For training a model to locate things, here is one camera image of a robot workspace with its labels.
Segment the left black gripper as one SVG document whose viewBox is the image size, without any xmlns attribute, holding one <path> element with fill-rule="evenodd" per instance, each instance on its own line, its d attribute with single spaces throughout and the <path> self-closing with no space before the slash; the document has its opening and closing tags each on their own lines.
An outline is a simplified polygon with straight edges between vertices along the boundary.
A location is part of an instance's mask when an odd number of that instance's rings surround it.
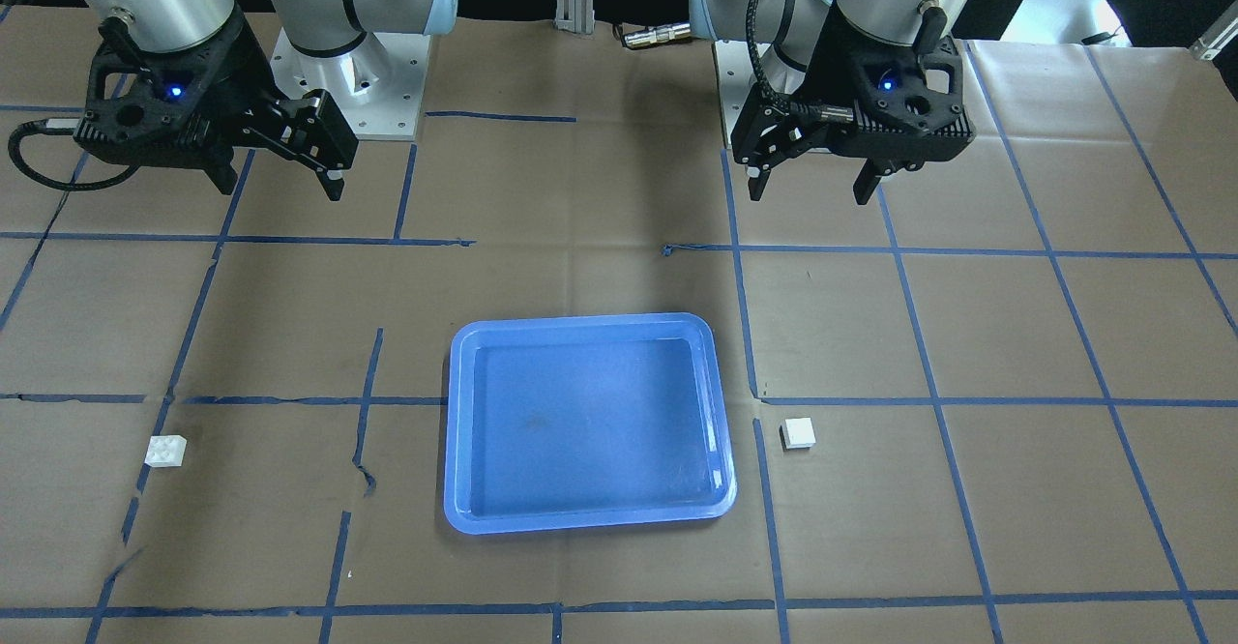
<svg viewBox="0 0 1238 644">
<path fill-rule="evenodd" d="M 751 202 L 763 199 L 771 165 L 823 149 L 867 159 L 853 194 L 870 203 L 898 165 L 947 162 L 976 137 L 962 89 L 962 58 L 943 22 L 912 24 L 911 45 L 888 45 L 849 22 L 827 22 L 799 89 L 786 102 L 749 94 L 730 152 L 747 165 Z"/>
</svg>

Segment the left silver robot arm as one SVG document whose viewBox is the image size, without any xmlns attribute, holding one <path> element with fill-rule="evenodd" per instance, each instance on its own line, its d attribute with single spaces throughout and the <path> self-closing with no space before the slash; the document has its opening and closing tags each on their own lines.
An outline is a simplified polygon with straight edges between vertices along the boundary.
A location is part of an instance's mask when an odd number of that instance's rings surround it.
<svg viewBox="0 0 1238 644">
<path fill-rule="evenodd" d="M 779 163 L 859 159 L 855 202 L 893 173 L 958 159 L 976 137 L 952 36 L 968 0 L 690 0 L 695 38 L 747 47 L 751 84 L 730 155 L 761 199 Z"/>
</svg>

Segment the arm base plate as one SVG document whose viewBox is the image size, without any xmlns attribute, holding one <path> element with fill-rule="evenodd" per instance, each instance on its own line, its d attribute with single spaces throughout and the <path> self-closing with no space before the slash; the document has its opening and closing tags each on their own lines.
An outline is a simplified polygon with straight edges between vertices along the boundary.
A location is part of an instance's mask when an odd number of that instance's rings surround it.
<svg viewBox="0 0 1238 644">
<path fill-rule="evenodd" d="M 433 36 L 370 33 L 352 52 L 314 58 L 295 50 L 281 31 L 271 67 L 290 98 L 327 90 L 359 140 L 412 142 L 433 45 Z"/>
<path fill-rule="evenodd" d="M 722 116 L 722 136 L 725 151 L 730 151 L 730 133 L 738 121 L 747 97 L 754 84 L 751 58 L 742 41 L 721 40 L 712 43 L 716 59 L 718 107 Z"/>
</svg>

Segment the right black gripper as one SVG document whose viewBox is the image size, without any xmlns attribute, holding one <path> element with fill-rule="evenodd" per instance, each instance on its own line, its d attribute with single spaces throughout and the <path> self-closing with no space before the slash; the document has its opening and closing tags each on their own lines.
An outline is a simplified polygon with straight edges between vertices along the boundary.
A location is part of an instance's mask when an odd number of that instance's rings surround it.
<svg viewBox="0 0 1238 644">
<path fill-rule="evenodd" d="M 87 102 L 74 141 L 106 163 L 201 168 L 233 194 L 236 149 L 267 149 L 313 171 L 331 202 L 359 146 L 323 89 L 288 98 L 241 14 L 201 45 L 171 53 L 137 48 L 135 27 L 110 15 L 99 24 Z"/>
</svg>

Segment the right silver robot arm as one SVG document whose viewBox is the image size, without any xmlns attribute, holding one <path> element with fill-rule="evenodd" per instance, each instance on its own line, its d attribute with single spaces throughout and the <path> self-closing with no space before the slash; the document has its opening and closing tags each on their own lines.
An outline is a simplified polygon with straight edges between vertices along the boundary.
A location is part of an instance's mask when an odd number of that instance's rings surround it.
<svg viewBox="0 0 1238 644">
<path fill-rule="evenodd" d="M 410 137 L 416 59 L 400 45 L 447 35 L 458 0 L 267 0 L 282 50 L 266 54 L 251 0 L 83 0 L 99 45 L 76 118 L 9 137 L 50 189 L 111 189 L 141 168 L 199 171 L 232 194 L 239 149 L 265 149 L 343 194 L 361 140 Z"/>
</svg>

